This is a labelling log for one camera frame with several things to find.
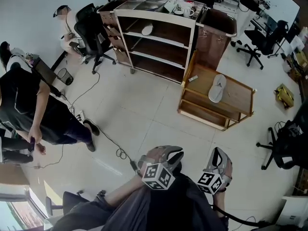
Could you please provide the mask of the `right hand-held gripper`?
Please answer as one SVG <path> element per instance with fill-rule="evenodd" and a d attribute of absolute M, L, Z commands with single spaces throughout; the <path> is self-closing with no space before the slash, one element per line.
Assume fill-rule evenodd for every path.
<path fill-rule="evenodd" d="M 232 161 L 223 150 L 215 147 L 212 151 L 209 165 L 204 169 L 197 181 L 197 186 L 204 193 L 215 195 L 226 191 L 232 181 Z"/>

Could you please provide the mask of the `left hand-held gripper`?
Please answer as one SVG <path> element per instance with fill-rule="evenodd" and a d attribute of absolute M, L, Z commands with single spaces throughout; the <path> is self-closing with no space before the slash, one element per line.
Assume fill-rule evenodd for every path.
<path fill-rule="evenodd" d="M 171 145 L 157 147 L 166 147 L 167 160 L 151 164 L 145 161 L 146 154 L 142 155 L 137 162 L 138 175 L 151 190 L 168 190 L 174 181 L 173 172 L 182 170 L 183 148 Z"/>

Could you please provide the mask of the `person's left hand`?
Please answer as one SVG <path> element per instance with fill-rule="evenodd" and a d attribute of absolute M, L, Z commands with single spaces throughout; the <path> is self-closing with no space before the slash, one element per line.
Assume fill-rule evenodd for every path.
<path fill-rule="evenodd" d="M 155 164 L 165 162 L 167 160 L 166 147 L 156 147 L 148 151 L 145 161 Z"/>

